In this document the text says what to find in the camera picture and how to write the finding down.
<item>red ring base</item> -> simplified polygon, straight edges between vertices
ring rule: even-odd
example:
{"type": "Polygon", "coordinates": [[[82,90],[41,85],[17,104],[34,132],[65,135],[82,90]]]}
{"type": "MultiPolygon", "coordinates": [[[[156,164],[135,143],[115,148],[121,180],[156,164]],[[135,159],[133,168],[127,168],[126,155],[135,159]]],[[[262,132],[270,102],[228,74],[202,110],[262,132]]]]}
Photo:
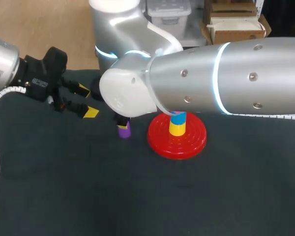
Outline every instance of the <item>red ring base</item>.
{"type": "Polygon", "coordinates": [[[175,137],[169,133],[171,117],[158,115],[148,128],[147,140],[159,155],[185,160],[198,155],[207,144],[207,130],[203,122],[194,114],[187,113],[186,133],[175,137]]]}

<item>black fabric surface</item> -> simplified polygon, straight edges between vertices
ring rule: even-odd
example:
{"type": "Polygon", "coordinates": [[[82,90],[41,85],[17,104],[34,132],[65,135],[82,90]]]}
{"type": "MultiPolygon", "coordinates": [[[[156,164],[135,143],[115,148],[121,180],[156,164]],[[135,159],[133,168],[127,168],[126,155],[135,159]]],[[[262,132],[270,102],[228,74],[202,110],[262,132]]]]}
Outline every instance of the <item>black fabric surface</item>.
{"type": "Polygon", "coordinates": [[[295,121],[200,116],[205,150],[171,161],[147,144],[155,114],[121,140],[88,103],[97,119],[0,102],[0,236],[295,236],[295,121]]]}

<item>purple cylinder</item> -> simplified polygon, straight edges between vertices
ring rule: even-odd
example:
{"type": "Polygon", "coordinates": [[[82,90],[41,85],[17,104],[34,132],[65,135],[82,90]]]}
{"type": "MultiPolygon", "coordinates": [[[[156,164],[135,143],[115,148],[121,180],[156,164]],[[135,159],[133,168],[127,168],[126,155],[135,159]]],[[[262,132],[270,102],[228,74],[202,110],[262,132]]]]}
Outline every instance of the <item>purple cylinder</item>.
{"type": "Polygon", "coordinates": [[[131,129],[130,129],[130,123],[127,123],[127,127],[117,126],[118,127],[118,133],[119,137],[122,139],[128,139],[131,137],[131,129]]]}

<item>purple block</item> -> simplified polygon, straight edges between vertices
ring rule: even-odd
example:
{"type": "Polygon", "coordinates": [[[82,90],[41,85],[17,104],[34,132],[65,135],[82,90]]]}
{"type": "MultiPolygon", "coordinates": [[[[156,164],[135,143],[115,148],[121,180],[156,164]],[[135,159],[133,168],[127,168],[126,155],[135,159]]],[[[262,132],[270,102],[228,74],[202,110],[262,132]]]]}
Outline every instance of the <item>purple block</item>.
{"type": "Polygon", "coordinates": [[[131,137],[131,129],[130,129],[130,123],[128,122],[127,124],[127,129],[122,129],[119,128],[118,126],[118,133],[119,133],[119,137],[121,137],[122,139],[128,139],[131,137]]]}

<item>wooden floor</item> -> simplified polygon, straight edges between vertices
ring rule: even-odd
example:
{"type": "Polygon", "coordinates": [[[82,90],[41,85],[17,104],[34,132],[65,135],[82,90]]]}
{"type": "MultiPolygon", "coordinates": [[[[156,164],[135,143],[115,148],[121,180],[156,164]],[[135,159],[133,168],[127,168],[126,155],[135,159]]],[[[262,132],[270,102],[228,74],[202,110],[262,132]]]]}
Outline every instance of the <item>wooden floor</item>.
{"type": "Polygon", "coordinates": [[[97,69],[88,0],[0,0],[0,38],[21,57],[43,58],[51,46],[67,52],[68,69],[97,69]]]}

